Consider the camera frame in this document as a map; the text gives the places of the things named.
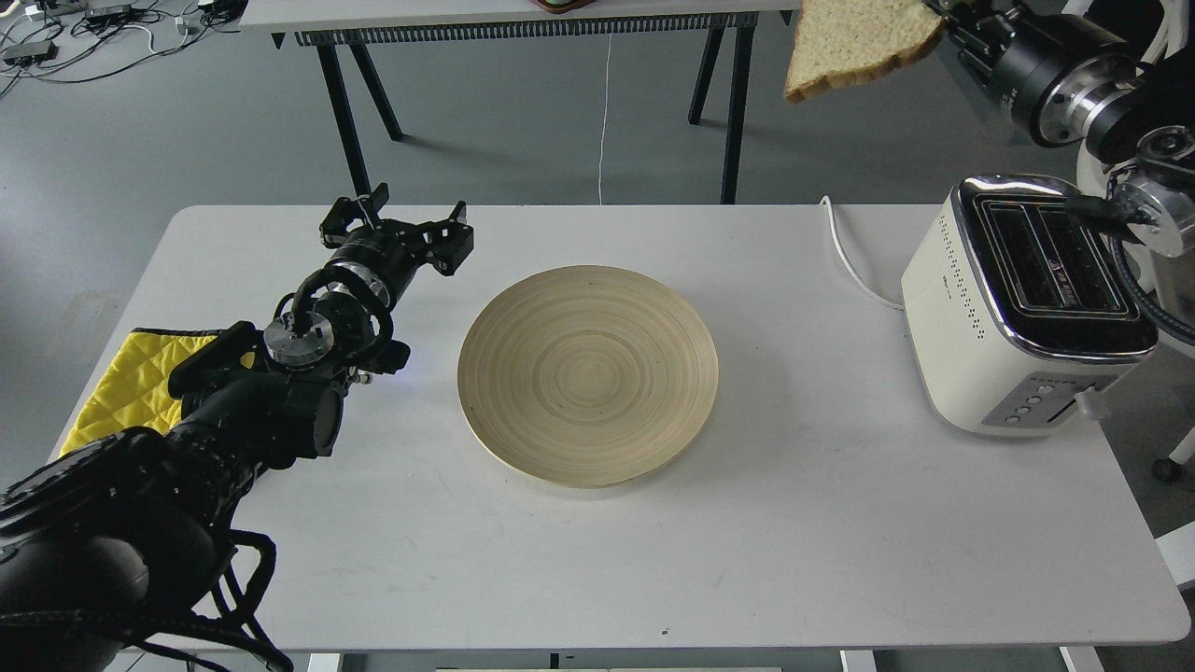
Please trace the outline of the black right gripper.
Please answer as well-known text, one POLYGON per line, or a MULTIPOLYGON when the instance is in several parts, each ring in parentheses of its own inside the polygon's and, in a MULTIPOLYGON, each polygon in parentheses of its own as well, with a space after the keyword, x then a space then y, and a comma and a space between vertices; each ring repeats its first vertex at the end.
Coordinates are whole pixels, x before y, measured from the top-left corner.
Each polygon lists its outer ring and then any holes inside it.
POLYGON ((1130 93, 1136 62, 1124 41, 1076 14, 1038 14, 1011 1, 945 1, 960 63, 991 102, 1041 147, 1087 136, 1130 93))

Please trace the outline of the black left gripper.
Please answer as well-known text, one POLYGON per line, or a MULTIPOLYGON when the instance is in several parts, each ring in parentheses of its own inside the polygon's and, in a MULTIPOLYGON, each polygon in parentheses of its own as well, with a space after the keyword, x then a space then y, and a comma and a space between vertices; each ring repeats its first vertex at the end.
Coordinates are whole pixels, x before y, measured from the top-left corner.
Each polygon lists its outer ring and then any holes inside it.
POLYGON ((319 236, 333 251, 333 264, 358 273, 380 301, 396 305, 422 265, 442 276, 456 275, 474 249, 474 230, 467 224, 465 201, 456 201, 439 221, 410 224, 380 216, 388 200, 388 183, 368 194, 338 197, 319 224, 319 236))

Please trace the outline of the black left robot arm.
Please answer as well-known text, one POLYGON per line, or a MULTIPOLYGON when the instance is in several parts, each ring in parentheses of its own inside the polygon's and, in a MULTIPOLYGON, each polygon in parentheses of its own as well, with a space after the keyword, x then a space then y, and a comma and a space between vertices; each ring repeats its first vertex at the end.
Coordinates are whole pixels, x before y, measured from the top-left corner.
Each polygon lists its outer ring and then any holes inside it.
POLYGON ((154 642, 168 635, 294 667, 256 616, 276 545, 235 530, 235 506, 268 469, 331 454, 347 391, 407 362, 392 314, 415 271, 451 276, 474 244, 467 204, 411 224, 381 216, 388 197, 338 198, 319 227, 331 259, 272 323, 235 322, 172 371, 179 424, 115 430, 4 493, 5 662, 103 671, 140 648, 217 671, 154 642))

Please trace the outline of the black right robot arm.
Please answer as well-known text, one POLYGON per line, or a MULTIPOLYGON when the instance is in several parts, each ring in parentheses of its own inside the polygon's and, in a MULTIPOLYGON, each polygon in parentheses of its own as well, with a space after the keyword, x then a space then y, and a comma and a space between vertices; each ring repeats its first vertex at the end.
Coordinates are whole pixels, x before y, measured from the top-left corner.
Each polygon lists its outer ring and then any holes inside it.
POLYGON ((1079 14, 1043 16, 1013 1, 931 1, 978 86, 1042 147, 1081 142, 1111 167, 1105 193, 1067 207, 1108 236, 1132 301, 1173 340, 1191 325, 1132 276, 1124 244, 1163 257, 1191 252, 1191 4, 1162 4, 1160 29, 1141 55, 1079 14))

